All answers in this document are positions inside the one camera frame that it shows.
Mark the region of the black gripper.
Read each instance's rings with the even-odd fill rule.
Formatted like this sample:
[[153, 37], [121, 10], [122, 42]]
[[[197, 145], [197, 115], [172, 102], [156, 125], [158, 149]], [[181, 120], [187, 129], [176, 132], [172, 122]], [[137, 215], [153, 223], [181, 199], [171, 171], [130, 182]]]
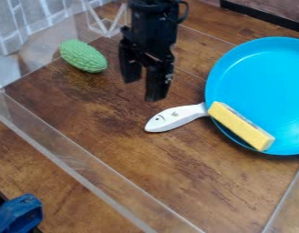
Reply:
[[148, 54], [152, 60], [145, 73], [145, 96], [148, 102], [166, 97], [173, 75], [171, 47], [176, 43], [177, 25], [188, 17], [184, 0], [128, 0], [130, 25], [121, 28], [118, 64], [124, 82], [141, 78], [142, 66], [136, 53]]

